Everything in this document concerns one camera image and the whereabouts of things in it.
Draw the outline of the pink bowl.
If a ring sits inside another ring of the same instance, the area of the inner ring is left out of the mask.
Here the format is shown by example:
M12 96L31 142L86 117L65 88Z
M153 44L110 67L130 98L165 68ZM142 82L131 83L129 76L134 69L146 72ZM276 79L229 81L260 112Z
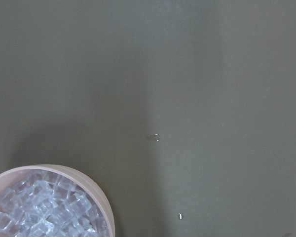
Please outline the pink bowl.
M115 236L114 216L111 205L106 195L99 187L99 185L95 181L93 181L89 176L71 167L56 164L40 164L22 166L7 170L0 174L0 194L6 188L23 179L27 173L31 172L31 170L34 169L47 170L54 173L58 173L78 184L92 197L94 202L98 205L107 223L109 236Z

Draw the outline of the clear ice cubes pile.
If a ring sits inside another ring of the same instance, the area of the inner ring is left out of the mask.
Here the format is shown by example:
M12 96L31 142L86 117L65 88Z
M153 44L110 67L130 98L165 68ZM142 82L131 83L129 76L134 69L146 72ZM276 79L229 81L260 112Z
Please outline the clear ice cubes pile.
M35 169L0 192L0 235L5 237L108 237L92 197L54 172Z

